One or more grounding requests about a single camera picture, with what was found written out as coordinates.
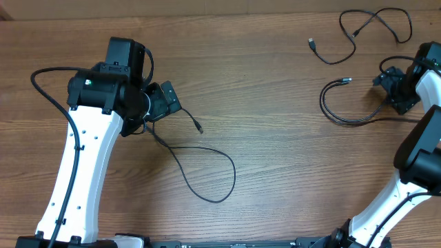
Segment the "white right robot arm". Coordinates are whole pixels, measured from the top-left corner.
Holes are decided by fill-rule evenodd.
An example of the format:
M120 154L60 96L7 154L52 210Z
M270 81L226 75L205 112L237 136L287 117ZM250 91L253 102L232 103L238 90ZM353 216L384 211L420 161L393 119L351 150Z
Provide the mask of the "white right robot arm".
M403 72L381 69L373 80L400 115L421 103L424 116L399 146L391 180L360 214L314 247L390 247L387 234L417 205L440 195L440 44L422 43Z

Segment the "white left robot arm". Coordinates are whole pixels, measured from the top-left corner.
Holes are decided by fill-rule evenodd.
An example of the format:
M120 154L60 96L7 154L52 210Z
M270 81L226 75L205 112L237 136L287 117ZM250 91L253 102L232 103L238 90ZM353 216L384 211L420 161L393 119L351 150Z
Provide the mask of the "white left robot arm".
M104 62L75 70L69 108L62 111L68 133L54 190L34 235L18 237L18 248L148 247L148 238L134 234L100 239L98 213L117 137L181 110L169 81L158 84L143 76L151 55L132 39L112 37Z

